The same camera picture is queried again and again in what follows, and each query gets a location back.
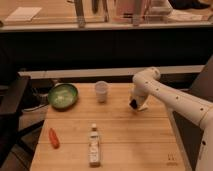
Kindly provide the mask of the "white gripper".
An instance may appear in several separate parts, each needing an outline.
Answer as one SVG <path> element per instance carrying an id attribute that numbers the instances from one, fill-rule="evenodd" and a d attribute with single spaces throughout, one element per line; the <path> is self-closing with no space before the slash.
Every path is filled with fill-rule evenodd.
<path id="1" fill-rule="evenodd" d="M 135 99 L 138 106 L 137 109 L 134 109 L 134 110 L 137 110 L 137 111 L 146 110 L 148 108 L 148 105 L 146 103 L 147 98 L 148 98 L 148 95 L 141 93 L 137 88 L 133 88 L 130 91 L 130 101 Z"/>

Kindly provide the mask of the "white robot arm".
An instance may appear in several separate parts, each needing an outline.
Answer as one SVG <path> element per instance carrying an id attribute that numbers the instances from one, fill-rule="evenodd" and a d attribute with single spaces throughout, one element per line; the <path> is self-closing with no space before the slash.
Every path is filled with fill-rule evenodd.
<path id="1" fill-rule="evenodd" d="M 204 131 L 195 171 L 213 169 L 213 102 L 190 95 L 159 82 L 160 71 L 156 67 L 136 73 L 132 82 L 130 106 L 140 109 L 149 95 L 161 100 L 184 118 Z"/>

